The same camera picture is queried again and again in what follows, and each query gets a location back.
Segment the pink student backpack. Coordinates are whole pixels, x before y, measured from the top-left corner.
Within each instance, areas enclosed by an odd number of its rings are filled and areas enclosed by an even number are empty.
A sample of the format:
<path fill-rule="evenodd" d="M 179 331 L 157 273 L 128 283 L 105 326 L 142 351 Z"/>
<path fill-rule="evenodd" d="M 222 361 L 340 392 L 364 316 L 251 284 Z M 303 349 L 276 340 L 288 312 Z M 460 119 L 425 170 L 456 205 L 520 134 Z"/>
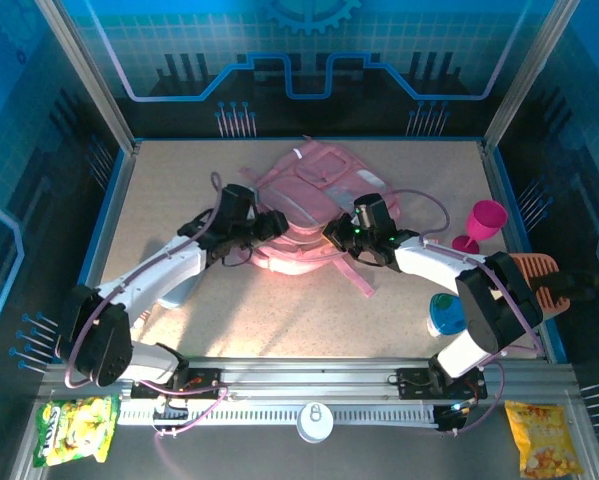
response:
<path fill-rule="evenodd" d="M 326 225 L 354 213 L 354 201 L 379 193 L 393 220 L 400 216 L 398 197 L 389 183 L 351 151 L 336 143 L 307 138 L 283 155 L 270 170 L 240 174 L 254 187 L 257 209 L 283 213 L 289 229 L 253 249 L 249 262 L 284 275 L 303 275 L 332 264 L 369 298 L 373 287 L 351 266 L 351 257 L 323 235 Z"/>

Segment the orange cream utensil holder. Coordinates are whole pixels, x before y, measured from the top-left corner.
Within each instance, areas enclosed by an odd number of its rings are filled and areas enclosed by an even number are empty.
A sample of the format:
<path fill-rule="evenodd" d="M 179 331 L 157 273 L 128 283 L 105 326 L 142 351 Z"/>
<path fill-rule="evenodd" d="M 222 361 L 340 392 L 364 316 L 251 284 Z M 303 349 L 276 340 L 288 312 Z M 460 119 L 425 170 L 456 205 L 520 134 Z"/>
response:
<path fill-rule="evenodd" d="M 557 262 L 547 254 L 510 253 L 510 257 L 514 260 L 528 284 L 531 284 L 531 281 L 536 278 L 559 271 Z M 554 318 L 570 308 L 569 299 L 560 297 L 557 301 L 554 301 L 546 287 L 540 287 L 536 290 L 535 296 L 542 309 L 544 320 Z"/>

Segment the yellow snack bag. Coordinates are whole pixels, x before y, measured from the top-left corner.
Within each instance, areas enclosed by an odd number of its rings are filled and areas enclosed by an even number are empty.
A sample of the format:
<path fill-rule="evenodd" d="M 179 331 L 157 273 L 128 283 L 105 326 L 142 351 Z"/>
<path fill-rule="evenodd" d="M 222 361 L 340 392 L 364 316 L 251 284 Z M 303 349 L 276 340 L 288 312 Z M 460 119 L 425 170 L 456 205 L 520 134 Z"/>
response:
<path fill-rule="evenodd" d="M 556 479 L 584 473 L 563 406 L 507 400 L 505 412 L 519 451 L 521 478 Z"/>

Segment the blue bowl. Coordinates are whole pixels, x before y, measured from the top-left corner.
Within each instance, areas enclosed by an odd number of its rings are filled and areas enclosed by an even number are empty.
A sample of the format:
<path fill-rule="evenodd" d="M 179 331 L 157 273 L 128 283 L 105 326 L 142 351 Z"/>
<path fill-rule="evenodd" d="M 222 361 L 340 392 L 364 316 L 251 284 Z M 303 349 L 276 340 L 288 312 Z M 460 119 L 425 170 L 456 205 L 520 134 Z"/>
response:
<path fill-rule="evenodd" d="M 447 293 L 432 296 L 427 328 L 433 338 L 457 335 L 466 327 L 462 303 L 458 296 Z"/>

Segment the aluminium mounting rail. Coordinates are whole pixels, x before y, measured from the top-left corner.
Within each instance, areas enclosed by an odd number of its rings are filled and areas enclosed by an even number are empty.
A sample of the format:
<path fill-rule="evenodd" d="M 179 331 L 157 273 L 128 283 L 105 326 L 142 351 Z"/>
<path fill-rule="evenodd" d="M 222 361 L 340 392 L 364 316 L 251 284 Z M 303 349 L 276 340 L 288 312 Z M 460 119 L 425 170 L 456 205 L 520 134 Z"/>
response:
<path fill-rule="evenodd" d="M 405 358 L 192 358 L 194 368 L 216 368 L 237 400 L 297 403 L 333 400 L 343 403 L 396 403 L 397 389 L 387 383 L 400 368 L 425 368 L 423 359 Z M 559 403 L 579 395 L 572 366 L 544 360 L 504 359 L 499 370 L 485 367 L 489 395 L 504 385 L 505 399 Z"/>

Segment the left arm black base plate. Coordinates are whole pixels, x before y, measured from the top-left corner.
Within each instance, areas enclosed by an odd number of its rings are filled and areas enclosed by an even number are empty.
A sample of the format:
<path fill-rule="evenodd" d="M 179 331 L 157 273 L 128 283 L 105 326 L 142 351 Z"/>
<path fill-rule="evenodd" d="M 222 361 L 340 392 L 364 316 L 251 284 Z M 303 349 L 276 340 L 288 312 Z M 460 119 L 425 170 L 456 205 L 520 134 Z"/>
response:
<path fill-rule="evenodd" d="M 188 367 L 175 373 L 165 384 L 155 384 L 157 389 L 145 383 L 134 384 L 130 396 L 133 399 L 217 399 L 221 389 L 222 370 L 217 368 Z"/>

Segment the grey pencil case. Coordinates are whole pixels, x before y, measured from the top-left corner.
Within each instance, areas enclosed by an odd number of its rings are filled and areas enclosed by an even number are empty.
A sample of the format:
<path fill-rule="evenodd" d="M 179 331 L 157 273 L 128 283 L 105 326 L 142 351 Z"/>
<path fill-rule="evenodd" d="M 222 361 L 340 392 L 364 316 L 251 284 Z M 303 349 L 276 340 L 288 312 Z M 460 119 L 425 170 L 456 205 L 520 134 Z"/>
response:
<path fill-rule="evenodd" d="M 197 278 L 190 277 L 165 294 L 157 303 L 166 309 L 179 308 L 186 303 L 190 295 L 194 292 L 196 284 Z"/>

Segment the black tool in holder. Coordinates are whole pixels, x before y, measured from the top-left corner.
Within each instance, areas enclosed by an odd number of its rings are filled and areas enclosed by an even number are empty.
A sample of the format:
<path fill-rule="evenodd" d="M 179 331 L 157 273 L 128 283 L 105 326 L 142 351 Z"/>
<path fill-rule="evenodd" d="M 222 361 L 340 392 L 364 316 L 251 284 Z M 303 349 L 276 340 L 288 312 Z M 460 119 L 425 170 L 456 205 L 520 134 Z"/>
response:
<path fill-rule="evenodd" d="M 535 281 L 534 289 L 539 288 L 546 288 L 555 302 L 590 302 L 599 293 L 599 274 L 584 270 L 551 272 Z"/>

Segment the aluminium frame post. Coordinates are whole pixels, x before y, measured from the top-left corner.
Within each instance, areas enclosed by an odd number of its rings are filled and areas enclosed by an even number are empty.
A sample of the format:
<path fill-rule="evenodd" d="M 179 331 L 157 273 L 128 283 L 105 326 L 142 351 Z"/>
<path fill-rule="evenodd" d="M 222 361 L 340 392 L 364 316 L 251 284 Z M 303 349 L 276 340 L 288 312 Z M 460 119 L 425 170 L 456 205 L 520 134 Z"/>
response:
<path fill-rule="evenodd" d="M 555 0 L 545 21 L 484 135 L 484 150 L 493 152 L 518 113 L 560 40 L 580 0 Z"/>
<path fill-rule="evenodd" d="M 64 53 L 126 155 L 135 153 L 135 141 L 123 114 L 77 28 L 60 0 L 34 0 Z"/>

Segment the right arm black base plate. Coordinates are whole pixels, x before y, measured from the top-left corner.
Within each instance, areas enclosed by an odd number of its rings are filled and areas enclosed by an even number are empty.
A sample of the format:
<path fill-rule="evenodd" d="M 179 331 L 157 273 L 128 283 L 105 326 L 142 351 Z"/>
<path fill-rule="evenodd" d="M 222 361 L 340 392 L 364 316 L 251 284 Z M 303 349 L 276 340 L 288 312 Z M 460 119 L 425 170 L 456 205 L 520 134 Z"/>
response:
<path fill-rule="evenodd" d="M 426 368 L 400 368 L 387 377 L 400 400 L 478 400 L 488 397 L 484 375 L 473 369 L 449 386 L 435 387 Z"/>

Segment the magenta plastic goblet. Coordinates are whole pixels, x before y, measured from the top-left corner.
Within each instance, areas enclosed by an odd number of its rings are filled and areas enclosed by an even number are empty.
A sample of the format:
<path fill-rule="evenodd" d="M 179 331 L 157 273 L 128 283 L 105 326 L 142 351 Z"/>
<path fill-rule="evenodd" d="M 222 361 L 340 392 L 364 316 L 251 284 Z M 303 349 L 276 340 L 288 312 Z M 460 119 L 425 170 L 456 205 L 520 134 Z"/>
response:
<path fill-rule="evenodd" d="M 455 237 L 452 248 L 469 254 L 480 252 L 480 243 L 494 237 L 507 223 L 506 209 L 494 200 L 474 204 L 466 219 L 466 234 Z"/>

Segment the white round can lid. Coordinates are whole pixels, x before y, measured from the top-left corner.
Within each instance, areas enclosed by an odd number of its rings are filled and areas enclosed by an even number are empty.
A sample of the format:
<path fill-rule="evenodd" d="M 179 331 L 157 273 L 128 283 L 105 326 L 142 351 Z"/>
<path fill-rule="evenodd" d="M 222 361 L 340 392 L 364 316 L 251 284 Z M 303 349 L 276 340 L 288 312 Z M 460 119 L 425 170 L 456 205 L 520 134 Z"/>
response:
<path fill-rule="evenodd" d="M 296 427 L 299 436 L 307 443 L 318 444 L 326 440 L 333 431 L 334 417 L 325 404 L 311 402 L 298 414 Z"/>

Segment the green yellow candy bag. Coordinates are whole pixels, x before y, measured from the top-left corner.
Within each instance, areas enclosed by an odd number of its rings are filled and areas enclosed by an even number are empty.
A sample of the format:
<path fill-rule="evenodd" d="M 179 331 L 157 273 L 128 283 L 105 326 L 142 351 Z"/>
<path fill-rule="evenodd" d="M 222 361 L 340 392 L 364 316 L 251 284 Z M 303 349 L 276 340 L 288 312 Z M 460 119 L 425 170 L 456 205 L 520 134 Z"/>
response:
<path fill-rule="evenodd" d="M 52 400 L 35 415 L 37 443 L 34 468 L 52 467 L 92 457 L 107 460 L 121 400 L 118 396 Z"/>

